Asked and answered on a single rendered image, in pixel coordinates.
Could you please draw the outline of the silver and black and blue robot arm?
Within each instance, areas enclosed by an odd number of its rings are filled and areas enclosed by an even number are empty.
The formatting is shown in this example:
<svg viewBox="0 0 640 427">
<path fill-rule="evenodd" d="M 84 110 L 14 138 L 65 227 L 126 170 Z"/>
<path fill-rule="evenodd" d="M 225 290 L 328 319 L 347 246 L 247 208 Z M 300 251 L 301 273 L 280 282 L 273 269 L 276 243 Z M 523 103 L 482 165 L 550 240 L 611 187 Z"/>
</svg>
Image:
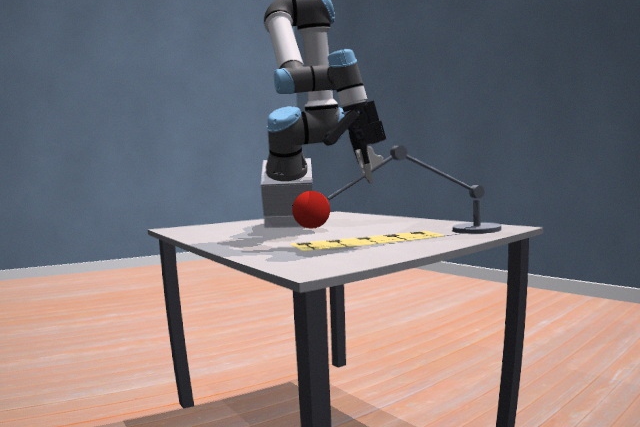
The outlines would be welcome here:
<svg viewBox="0 0 640 427">
<path fill-rule="evenodd" d="M 353 51 L 328 52 L 327 32 L 334 19 L 331 0 L 275 0 L 265 12 L 264 25 L 278 65 L 274 72 L 276 92 L 308 92 L 309 99 L 303 112 L 284 107 L 268 117 L 266 174 L 273 180 L 293 181 L 305 176 L 308 168 L 302 145 L 333 145 L 359 117 L 354 110 L 344 116 L 332 91 L 337 91 L 343 107 L 367 100 Z M 292 24 L 303 36 L 306 67 Z"/>
</svg>

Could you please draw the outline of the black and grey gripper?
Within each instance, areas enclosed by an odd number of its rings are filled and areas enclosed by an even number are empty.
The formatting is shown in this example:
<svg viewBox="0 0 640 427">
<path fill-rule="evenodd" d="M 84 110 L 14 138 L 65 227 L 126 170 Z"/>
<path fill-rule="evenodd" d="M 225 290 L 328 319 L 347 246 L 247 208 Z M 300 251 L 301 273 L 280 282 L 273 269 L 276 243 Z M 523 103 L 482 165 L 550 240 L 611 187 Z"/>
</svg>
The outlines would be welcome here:
<svg viewBox="0 0 640 427">
<path fill-rule="evenodd" d="M 380 142 L 386 139 L 382 121 L 379 121 L 378 118 L 375 103 L 374 101 L 364 101 L 342 107 L 342 109 L 343 112 L 354 110 L 359 115 L 358 119 L 348 129 L 349 137 L 358 164 L 362 170 L 362 173 L 365 173 L 365 179 L 369 182 L 369 184 L 373 184 L 371 170 L 383 163 L 383 157 L 375 155 L 373 149 L 369 146 L 367 147 L 367 145 L 375 144 L 378 143 L 378 141 Z M 358 113 L 358 111 L 360 112 L 360 114 Z"/>
</svg>

